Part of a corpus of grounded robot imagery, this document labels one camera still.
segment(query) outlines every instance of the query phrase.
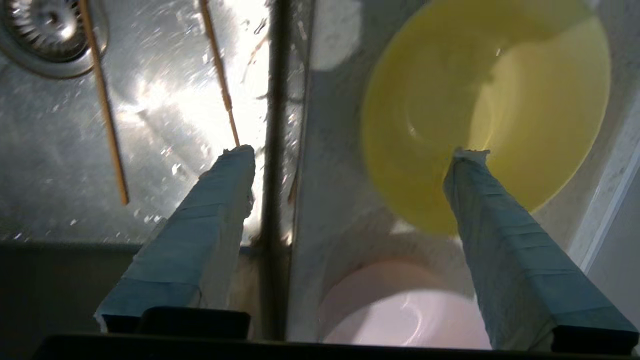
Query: water droplet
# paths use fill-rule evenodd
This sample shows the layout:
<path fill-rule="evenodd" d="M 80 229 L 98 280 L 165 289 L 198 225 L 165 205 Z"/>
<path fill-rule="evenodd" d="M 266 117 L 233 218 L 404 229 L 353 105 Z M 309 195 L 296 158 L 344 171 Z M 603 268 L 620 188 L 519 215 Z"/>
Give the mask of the water droplet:
<path fill-rule="evenodd" d="M 171 173 L 175 176 L 178 173 L 178 169 L 181 167 L 181 164 L 173 164 L 171 167 Z"/>
<path fill-rule="evenodd" d="M 202 144 L 200 146 L 200 151 L 202 151 L 202 155 L 208 158 L 209 155 L 211 154 L 211 147 L 206 144 Z"/>
<path fill-rule="evenodd" d="M 165 157 L 171 155 L 172 153 L 172 147 L 167 147 L 166 149 L 162 149 L 162 151 L 160 152 L 160 155 L 164 155 Z"/>

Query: drain strainer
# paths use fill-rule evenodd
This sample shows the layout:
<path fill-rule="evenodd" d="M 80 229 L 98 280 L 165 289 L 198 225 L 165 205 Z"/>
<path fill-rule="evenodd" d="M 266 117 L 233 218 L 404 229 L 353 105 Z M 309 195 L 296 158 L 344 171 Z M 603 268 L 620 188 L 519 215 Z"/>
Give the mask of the drain strainer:
<path fill-rule="evenodd" d="M 43 76 L 70 78 L 92 67 L 78 0 L 0 0 L 0 49 L 19 65 Z M 106 47 L 106 21 L 91 2 L 95 35 Z"/>

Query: sink basin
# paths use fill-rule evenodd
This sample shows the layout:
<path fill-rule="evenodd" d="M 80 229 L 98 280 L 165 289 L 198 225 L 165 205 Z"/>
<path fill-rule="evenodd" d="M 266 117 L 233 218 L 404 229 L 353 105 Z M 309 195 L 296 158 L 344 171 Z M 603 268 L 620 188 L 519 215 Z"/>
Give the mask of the sink basin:
<path fill-rule="evenodd" d="M 10 313 L 11 321 L 0 332 L 29 338 L 33 346 L 40 338 L 32 334 L 96 325 L 90 311 L 106 293 L 71 297 L 81 304 L 70 307 L 66 322 L 52 304 L 69 297 L 70 288 L 108 289 L 104 280 L 120 277 L 126 258 L 234 146 L 198 2 L 100 4 L 108 23 L 102 67 L 127 206 L 120 203 L 93 74 L 46 78 L 0 52 L 0 248 L 15 259 L 0 270 L 23 274 L 12 282 L 9 304 L 23 298 L 32 304 L 5 307 L 0 317 Z M 221 275 L 234 277 L 229 307 L 253 316 L 254 338 L 282 338 L 311 1 L 212 0 L 209 6 L 239 139 L 256 153 L 255 202 L 238 266 Z M 83 257 L 103 277 L 79 274 Z M 50 277 L 58 294 L 37 287 Z M 99 284 L 92 287 L 93 281 Z M 38 319 L 33 307 L 42 309 Z"/>
<path fill-rule="evenodd" d="M 407 260 L 474 296 L 455 238 L 429 236 L 391 212 L 369 178 L 361 152 L 360 104 L 390 39 L 427 1 L 316 2 L 301 182 L 296 208 L 287 340 L 318 341 L 319 306 L 349 274 L 376 262 Z M 611 94 L 600 132 L 582 165 L 534 217 L 583 265 L 606 230 L 640 134 L 640 47 L 635 0 L 587 1 L 611 47 Z"/>
<path fill-rule="evenodd" d="M 103 1 L 108 82 L 131 203 L 118 202 L 93 74 L 55 80 L 0 54 L 0 240 L 139 245 L 234 146 L 197 2 Z M 269 8 L 210 4 L 240 141 L 255 149 L 260 232 Z"/>

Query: stainless steel sink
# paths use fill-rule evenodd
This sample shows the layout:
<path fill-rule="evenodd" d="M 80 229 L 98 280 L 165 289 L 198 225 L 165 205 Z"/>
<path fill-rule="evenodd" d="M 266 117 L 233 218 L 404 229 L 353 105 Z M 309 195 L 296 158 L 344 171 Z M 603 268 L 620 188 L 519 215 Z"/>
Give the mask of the stainless steel sink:
<path fill-rule="evenodd" d="M 7 1 L 0 1 L 3 12 Z M 107 25 L 102 66 L 131 202 L 120 204 L 93 74 L 51 79 L 0 53 L 5 247 L 135 250 L 223 149 L 234 146 L 198 1 L 98 2 L 91 1 Z M 270 304 L 281 303 L 312 2 L 212 0 L 210 9 L 240 142 L 256 152 L 255 204 L 244 223 L 243 254 L 281 264 L 276 270 L 259 266 L 275 299 Z M 274 316 L 284 319 L 282 313 Z"/>

